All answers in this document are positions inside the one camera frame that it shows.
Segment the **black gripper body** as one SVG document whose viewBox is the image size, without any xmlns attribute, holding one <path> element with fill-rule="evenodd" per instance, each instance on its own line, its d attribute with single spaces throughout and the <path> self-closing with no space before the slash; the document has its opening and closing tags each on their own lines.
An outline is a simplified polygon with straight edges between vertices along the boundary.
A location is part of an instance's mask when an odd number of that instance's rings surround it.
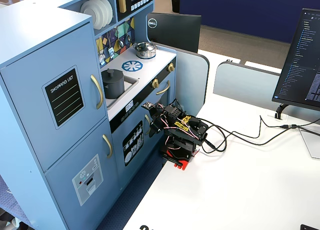
<svg viewBox="0 0 320 230">
<path fill-rule="evenodd" d="M 156 130 L 158 130 L 157 124 L 163 124 L 164 127 L 167 127 L 169 125 L 168 123 L 164 123 L 164 121 L 166 120 L 166 116 L 164 115 L 164 113 L 165 111 L 162 108 L 156 108 L 155 106 L 152 106 L 149 110 L 152 122 L 154 122 L 154 124 L 156 125 Z M 169 135 L 169 132 L 166 129 L 163 128 L 162 131 L 164 132 L 165 136 Z"/>
</svg>

